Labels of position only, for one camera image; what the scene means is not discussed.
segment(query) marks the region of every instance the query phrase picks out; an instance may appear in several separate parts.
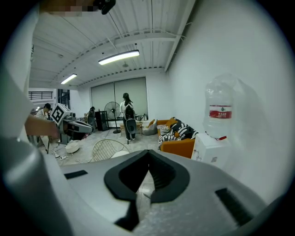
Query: black pants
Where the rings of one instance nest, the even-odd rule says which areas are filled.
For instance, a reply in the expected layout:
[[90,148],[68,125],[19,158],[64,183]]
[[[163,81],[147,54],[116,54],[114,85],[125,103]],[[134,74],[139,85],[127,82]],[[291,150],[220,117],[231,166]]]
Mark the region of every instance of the black pants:
[[126,126],[126,120],[125,120],[125,118],[123,118],[123,123],[124,123],[124,127],[125,127],[126,138],[127,138],[128,140],[130,140],[130,133],[129,133],[128,130],[127,130],[127,126]]

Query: fluorescent light fixture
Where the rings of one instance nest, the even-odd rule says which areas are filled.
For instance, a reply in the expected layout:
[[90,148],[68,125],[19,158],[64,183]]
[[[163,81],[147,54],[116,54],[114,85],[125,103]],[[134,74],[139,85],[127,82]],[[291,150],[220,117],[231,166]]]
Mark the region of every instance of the fluorescent light fixture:
[[125,53],[119,53],[119,54],[113,55],[111,57],[107,57],[102,60],[99,60],[98,63],[101,65],[104,65],[104,64],[107,64],[107,63],[110,63],[113,61],[118,61],[118,60],[125,59],[128,57],[136,57],[136,56],[139,56],[139,50],[133,50],[133,51],[125,52]]
[[76,74],[72,74],[70,77],[66,78],[63,82],[61,82],[61,84],[68,83],[71,79],[75,78],[76,76]]

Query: wooden table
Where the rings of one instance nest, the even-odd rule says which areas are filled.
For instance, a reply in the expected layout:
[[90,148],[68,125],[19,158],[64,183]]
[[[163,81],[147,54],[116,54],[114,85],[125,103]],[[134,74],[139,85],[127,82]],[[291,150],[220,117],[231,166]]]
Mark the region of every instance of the wooden table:
[[[136,130],[139,130],[140,135],[142,135],[142,124],[143,122],[140,122],[140,121],[136,122]],[[121,136],[122,136],[123,130],[125,131],[124,124],[120,124],[120,129],[121,129]]]

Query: gray floor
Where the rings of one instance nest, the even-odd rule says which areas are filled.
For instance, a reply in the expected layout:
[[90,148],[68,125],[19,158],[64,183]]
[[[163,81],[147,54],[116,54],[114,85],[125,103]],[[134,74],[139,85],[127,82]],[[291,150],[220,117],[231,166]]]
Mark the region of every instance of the gray floor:
[[[136,139],[132,140],[131,142],[129,142],[129,145],[127,145],[125,133],[123,133],[122,135],[114,134],[113,131],[114,129],[107,131],[96,131],[95,133],[88,136],[86,139],[80,141],[81,147],[77,152],[73,153],[73,155],[66,152],[64,145],[60,144],[58,146],[57,143],[53,143],[53,149],[56,150],[57,154],[59,154],[61,157],[68,156],[64,160],[60,160],[60,158],[57,159],[59,166],[89,162],[92,159],[93,146],[98,141],[103,139],[114,139],[123,144],[125,143],[130,152],[135,152],[144,149],[158,149],[158,135],[141,136],[140,134],[136,134]],[[46,152],[44,146],[40,147],[39,149],[43,153]],[[144,194],[150,196],[153,190],[153,178],[150,172],[148,172],[137,191],[136,207],[140,221],[144,219],[145,215],[148,213],[150,208],[150,199],[146,197]]]

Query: black speaker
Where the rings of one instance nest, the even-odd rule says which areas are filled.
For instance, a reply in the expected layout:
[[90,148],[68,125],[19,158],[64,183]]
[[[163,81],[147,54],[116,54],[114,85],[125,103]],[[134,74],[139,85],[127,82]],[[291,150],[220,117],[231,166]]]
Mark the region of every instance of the black speaker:
[[99,131],[105,131],[109,129],[106,111],[95,112],[95,117],[97,129]]

